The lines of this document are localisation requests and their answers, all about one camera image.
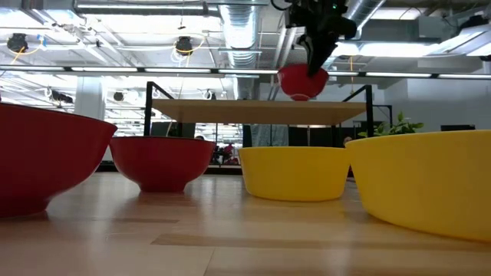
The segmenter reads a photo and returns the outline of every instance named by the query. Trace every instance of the white column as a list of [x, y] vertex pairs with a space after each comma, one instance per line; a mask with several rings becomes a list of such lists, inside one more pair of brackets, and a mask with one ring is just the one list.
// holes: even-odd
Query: white column
[[[104, 120], [106, 95], [102, 77], [79, 77], [75, 94], [75, 114]], [[103, 160], [112, 161], [109, 147]]]
[[[483, 72], [484, 74], [491, 74], [491, 61], [483, 61]], [[491, 80], [487, 82], [486, 94], [491, 94]]]

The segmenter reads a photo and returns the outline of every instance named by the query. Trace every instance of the yellow cable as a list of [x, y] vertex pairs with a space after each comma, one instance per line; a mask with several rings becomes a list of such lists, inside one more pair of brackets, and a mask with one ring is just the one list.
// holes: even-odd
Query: yellow cable
[[42, 41], [42, 40], [40, 40], [40, 41], [39, 41], [39, 47], [37, 47], [36, 49], [34, 49], [33, 51], [30, 51], [30, 52], [28, 52], [28, 53], [22, 53], [22, 50], [24, 49], [24, 47], [22, 47], [22, 50], [20, 50], [18, 53], [15, 53], [14, 51], [12, 51], [12, 50], [10, 50], [10, 49], [8, 49], [8, 50], [9, 50], [10, 52], [14, 53], [14, 54], [19, 54], [19, 55], [28, 55], [28, 54], [34, 54], [35, 52], [39, 51], [39, 49], [41, 49], [42, 45], [43, 45], [43, 41]]
[[181, 50], [179, 50], [178, 48], [176, 48], [177, 41], [176, 41], [176, 42], [174, 42], [174, 48], [176, 49], [176, 51], [178, 51], [178, 52], [180, 52], [180, 53], [191, 53], [191, 52], [193, 52], [193, 51], [196, 51], [196, 50], [200, 49], [200, 48], [201, 48], [201, 46], [203, 46], [203, 43], [205, 43], [205, 36], [201, 34], [201, 37], [202, 37], [202, 39], [201, 39], [201, 43], [199, 43], [198, 47], [196, 47], [196, 48], [194, 48], [194, 49], [191, 49], [191, 50], [186, 50], [186, 51], [181, 51]]
[[[189, 66], [189, 60], [190, 59], [191, 59], [191, 55], [187, 56], [186, 67]], [[181, 89], [179, 91], [179, 95], [177, 95], [177, 100], [179, 100], [181, 98], [181, 94], [183, 93], [183, 88], [184, 88], [184, 77], [183, 77], [183, 82], [181, 83]], [[173, 123], [173, 121], [171, 120], [169, 122], [169, 126], [167, 127], [166, 136], [169, 136], [170, 129], [172, 128], [172, 123]]]
[[[353, 57], [350, 57], [350, 69], [353, 72]], [[351, 77], [351, 93], [354, 93], [354, 77]]]
[[15, 61], [18, 59], [18, 57], [20, 57], [20, 56], [21, 56], [21, 53], [22, 53], [22, 51], [24, 50], [24, 48], [25, 48], [25, 47], [24, 47], [24, 46], [22, 46], [21, 50], [20, 50], [18, 53], [16, 53], [16, 55], [15, 55], [14, 59], [12, 60], [12, 62], [10, 63], [10, 65], [14, 64], [14, 63], [15, 63]]

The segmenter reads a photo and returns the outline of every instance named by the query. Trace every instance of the white wall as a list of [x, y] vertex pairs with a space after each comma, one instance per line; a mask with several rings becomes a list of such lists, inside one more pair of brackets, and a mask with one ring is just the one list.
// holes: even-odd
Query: white wall
[[484, 80], [401, 80], [385, 90], [386, 104], [394, 114], [403, 111], [414, 123], [425, 123], [424, 132], [441, 125], [474, 124], [491, 129], [491, 93]]
[[[338, 85], [328, 85], [324, 88], [322, 93], [320, 93], [315, 100], [317, 101], [332, 101], [332, 102], [341, 102], [344, 100], [346, 97], [348, 97], [352, 91], [356, 91], [359, 88], [361, 88], [363, 85], [361, 84], [356, 84], [351, 88], [351, 85], [344, 85], [343, 87], [339, 87]], [[261, 100], [266, 100], [268, 98], [269, 94], [269, 89], [270, 89], [269, 84], [260, 84], [260, 91], [261, 91]], [[374, 104], [385, 104], [385, 95], [384, 95], [384, 90], [380, 90], [377, 88], [377, 85], [373, 86], [373, 93], [374, 93]], [[275, 100], [284, 100], [284, 101], [289, 101], [292, 100], [290, 97], [283, 93], [283, 90], [280, 89], [276, 99]], [[356, 97], [350, 100], [350, 103], [355, 103], [355, 102], [365, 102], [365, 93], [358, 94]], [[374, 120], [379, 120], [379, 121], [389, 121], [388, 119], [388, 109], [382, 108], [379, 110], [378, 108], [374, 108]], [[353, 126], [353, 121], [365, 121], [367, 120], [367, 115], [366, 113], [362, 113], [356, 117], [351, 118], [350, 120], [347, 120], [342, 123], [343, 127], [352, 127]]]

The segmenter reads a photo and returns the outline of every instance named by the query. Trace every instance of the bowl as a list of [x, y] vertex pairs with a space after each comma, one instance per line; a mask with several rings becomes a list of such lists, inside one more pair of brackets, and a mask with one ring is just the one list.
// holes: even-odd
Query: bowl
[[0, 103], [0, 217], [42, 212], [99, 166], [110, 123]]
[[114, 165], [144, 192], [182, 192], [208, 168], [215, 143], [198, 139], [132, 136], [110, 142]]
[[345, 149], [270, 146], [239, 150], [247, 191], [264, 199], [319, 202], [340, 197], [348, 175]]
[[325, 88], [329, 74], [319, 69], [313, 76], [308, 76], [307, 64], [290, 64], [278, 72], [282, 90], [292, 100], [305, 101], [318, 96]]
[[364, 208], [422, 232], [491, 242], [491, 131], [384, 136], [346, 144]]

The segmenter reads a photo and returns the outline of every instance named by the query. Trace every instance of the bowl rim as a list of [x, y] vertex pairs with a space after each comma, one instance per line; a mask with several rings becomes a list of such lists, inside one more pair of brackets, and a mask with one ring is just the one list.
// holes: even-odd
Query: bowl rim
[[252, 146], [247, 148], [241, 148], [239, 151], [250, 151], [250, 150], [346, 150], [345, 148], [338, 148], [332, 146]]
[[381, 140], [404, 140], [404, 139], [411, 139], [411, 138], [421, 138], [421, 137], [430, 137], [430, 136], [459, 136], [459, 135], [464, 135], [464, 134], [483, 134], [483, 133], [489, 133], [491, 134], [491, 130], [454, 130], [454, 131], [433, 131], [433, 132], [427, 132], [427, 133], [408, 133], [408, 134], [400, 134], [400, 135], [387, 135], [387, 136], [377, 136], [377, 137], [370, 137], [370, 138], [363, 138], [363, 139], [356, 139], [352, 140], [350, 142], [347, 142], [346, 145], [349, 146], [350, 144], [358, 144], [358, 143], [369, 143], [373, 141], [381, 141]]
[[14, 103], [0, 103], [0, 106], [1, 105], [5, 105], [5, 106], [8, 106], [8, 107], [13, 107], [13, 108], [18, 108], [18, 109], [35, 110], [35, 111], [38, 111], [38, 112], [46, 112], [46, 113], [51, 113], [51, 114], [57, 114], [58, 116], [76, 117], [76, 118], [80, 118], [82, 120], [92, 120], [92, 121], [96, 121], [96, 122], [99, 122], [99, 123], [106, 124], [108, 126], [112, 126], [112, 127], [115, 128], [114, 131], [117, 130], [117, 126], [114, 125], [114, 124], [112, 124], [112, 123], [108, 123], [108, 122], [106, 122], [104, 120], [94, 119], [94, 118], [87, 117], [87, 116], [84, 116], [84, 115], [78, 115], [78, 114], [66, 113], [66, 112], [59, 112], [59, 111], [54, 111], [54, 110], [46, 110], [46, 109], [42, 109], [42, 108], [39, 108], [39, 107], [26, 107], [24, 105], [14, 104]]
[[200, 140], [196, 138], [188, 138], [188, 137], [168, 137], [168, 136], [116, 136], [113, 137], [112, 140], [144, 140], [144, 139], [169, 139], [169, 140], [189, 140], [196, 141], [198, 143], [212, 143], [216, 145], [215, 142]]

